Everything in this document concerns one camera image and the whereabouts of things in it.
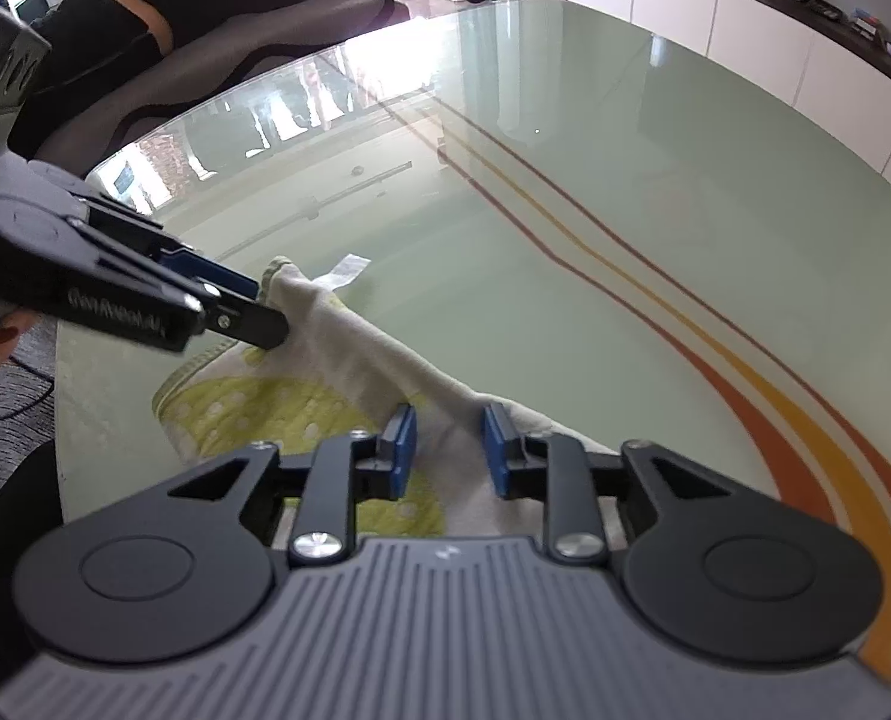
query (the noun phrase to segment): gray carpet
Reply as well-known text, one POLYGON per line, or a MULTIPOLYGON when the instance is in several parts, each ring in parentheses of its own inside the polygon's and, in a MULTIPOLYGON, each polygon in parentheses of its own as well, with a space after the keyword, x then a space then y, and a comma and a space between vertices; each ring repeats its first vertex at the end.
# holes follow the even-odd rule
MULTIPOLYGON (((25 333, 14 357, 55 378, 55 322, 43 319, 25 333)), ((9 362, 0 369, 0 416, 31 404, 49 385, 9 362)), ((55 437, 55 401, 49 395, 19 415, 0 421, 0 487, 36 446, 55 437)))

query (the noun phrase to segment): gray sofa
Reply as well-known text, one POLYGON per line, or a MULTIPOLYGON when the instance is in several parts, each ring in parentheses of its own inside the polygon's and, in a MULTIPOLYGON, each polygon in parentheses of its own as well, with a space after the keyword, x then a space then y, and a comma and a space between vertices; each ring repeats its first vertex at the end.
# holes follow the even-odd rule
POLYGON ((307 0, 237 16, 64 124, 36 158, 84 176, 122 146, 252 76, 408 18, 395 0, 307 0))

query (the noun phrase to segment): metal screw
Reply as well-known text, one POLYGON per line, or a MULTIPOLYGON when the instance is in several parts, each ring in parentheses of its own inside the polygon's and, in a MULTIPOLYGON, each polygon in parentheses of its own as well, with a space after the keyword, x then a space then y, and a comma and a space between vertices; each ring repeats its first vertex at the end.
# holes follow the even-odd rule
POLYGON ((461 549, 458 549, 455 544, 449 544, 436 550, 436 557, 441 557, 442 560, 452 560, 454 555, 461 555, 461 549))
POLYGON ((592 533, 566 533, 556 541, 556 552, 562 557, 592 557, 605 548, 605 541, 592 533))
POLYGON ((313 531, 296 536, 292 540, 292 548, 309 560, 323 560, 324 557, 332 557, 341 552, 341 540, 331 533, 313 531))

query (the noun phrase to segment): round table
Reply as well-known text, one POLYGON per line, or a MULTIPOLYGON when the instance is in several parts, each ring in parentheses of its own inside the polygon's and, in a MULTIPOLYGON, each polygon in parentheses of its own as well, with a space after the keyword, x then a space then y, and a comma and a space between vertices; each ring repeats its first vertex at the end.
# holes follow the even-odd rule
MULTIPOLYGON (((90 180, 252 276, 370 258, 341 299, 473 388, 838 522, 886 577, 864 655, 891 678, 891 187, 768 93, 501 2, 252 79, 90 180)), ((179 470, 151 396, 181 363, 61 328, 67 517, 179 470)))

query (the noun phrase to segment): circular pad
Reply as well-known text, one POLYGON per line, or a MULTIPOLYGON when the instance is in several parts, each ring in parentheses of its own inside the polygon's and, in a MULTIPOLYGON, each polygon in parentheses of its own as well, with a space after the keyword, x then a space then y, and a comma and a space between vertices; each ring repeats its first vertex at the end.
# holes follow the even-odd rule
POLYGON ((706 574, 719 589, 752 601, 781 601, 815 578, 807 552, 774 538, 730 538, 706 554, 706 574))
POLYGON ((29 205, 11 197, 0 196, 0 230, 23 242, 35 242, 39 247, 63 237, 73 230, 65 220, 44 208, 29 205))
POLYGON ((159 536, 127 536, 97 547, 82 562, 82 579, 113 601, 148 601, 189 578, 194 558, 159 536))
POLYGON ((36 542, 16 568, 13 595, 50 647, 148 664, 232 634, 271 585, 266 549, 221 505, 159 506, 140 495, 36 542))
POLYGON ((622 565, 631 602, 663 635, 739 666, 836 656, 864 637, 882 580, 864 546, 750 490, 665 494, 622 565))

